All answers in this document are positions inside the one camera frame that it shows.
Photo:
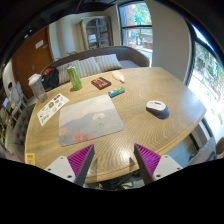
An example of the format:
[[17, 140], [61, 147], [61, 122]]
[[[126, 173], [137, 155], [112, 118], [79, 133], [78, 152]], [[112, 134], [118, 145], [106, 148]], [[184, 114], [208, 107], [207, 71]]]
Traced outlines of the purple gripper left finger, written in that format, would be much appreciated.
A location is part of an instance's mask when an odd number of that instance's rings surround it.
[[91, 144], [68, 157], [59, 156], [45, 170], [78, 186], [83, 186], [94, 154], [94, 145]]

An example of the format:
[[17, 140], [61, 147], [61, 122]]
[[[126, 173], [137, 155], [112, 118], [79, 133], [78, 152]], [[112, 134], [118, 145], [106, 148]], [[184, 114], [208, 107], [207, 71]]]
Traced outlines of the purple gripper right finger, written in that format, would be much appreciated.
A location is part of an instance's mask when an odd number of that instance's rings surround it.
[[160, 156], [139, 144], [134, 145], [134, 155], [145, 185], [182, 169], [169, 155]]

